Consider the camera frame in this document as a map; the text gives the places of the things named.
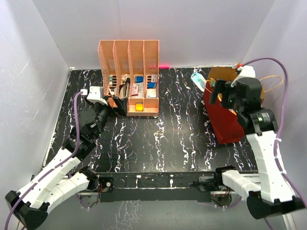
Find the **red brown paper bag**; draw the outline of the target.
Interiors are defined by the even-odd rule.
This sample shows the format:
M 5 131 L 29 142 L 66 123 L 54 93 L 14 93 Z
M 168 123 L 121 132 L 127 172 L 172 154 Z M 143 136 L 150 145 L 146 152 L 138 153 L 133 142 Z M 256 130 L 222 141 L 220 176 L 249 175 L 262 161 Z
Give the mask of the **red brown paper bag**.
M 238 74 L 236 69 L 213 67 L 209 79 L 232 81 Z M 266 131 L 277 132 L 277 120 L 270 109 L 262 107 L 265 90 L 259 79 L 240 78 L 236 82 L 238 110 L 225 109 L 221 106 L 222 95 L 219 93 L 215 104 L 209 104 L 210 93 L 205 90 L 203 99 L 219 144 L 240 141 L 249 134 L 262 135 Z

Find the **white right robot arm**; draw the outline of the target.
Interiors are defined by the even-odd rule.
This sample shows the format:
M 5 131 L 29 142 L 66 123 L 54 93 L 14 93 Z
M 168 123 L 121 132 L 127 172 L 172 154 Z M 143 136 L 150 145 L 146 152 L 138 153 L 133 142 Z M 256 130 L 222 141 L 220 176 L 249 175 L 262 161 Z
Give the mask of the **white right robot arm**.
M 277 140 L 278 125 L 274 113 L 261 106 L 262 85 L 256 78 L 243 77 L 236 81 L 217 80 L 210 95 L 214 104 L 219 94 L 221 106 L 232 109 L 248 139 L 258 167 L 260 184 L 242 176 L 233 166 L 215 170 L 214 186 L 219 190 L 227 187 L 246 201 L 253 218 L 263 219 L 305 209 L 299 198 L 284 178 L 280 163 Z

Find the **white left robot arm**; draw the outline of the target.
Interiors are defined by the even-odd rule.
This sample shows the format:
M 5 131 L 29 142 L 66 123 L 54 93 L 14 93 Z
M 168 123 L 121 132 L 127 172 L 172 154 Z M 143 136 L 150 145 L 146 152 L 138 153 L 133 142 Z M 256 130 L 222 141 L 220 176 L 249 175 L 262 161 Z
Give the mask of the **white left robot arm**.
M 88 166 L 67 180 L 64 177 L 96 147 L 109 117 L 127 115 L 128 98 L 114 96 L 116 107 L 109 104 L 107 97 L 86 98 L 91 107 L 78 111 L 80 95 L 79 92 L 74 97 L 75 126 L 56 156 L 27 185 L 18 191 L 11 190 L 5 196 L 10 209 L 5 229 L 15 216 L 24 228 L 35 230 L 59 204 L 80 191 L 94 191 L 100 186 L 97 173 Z

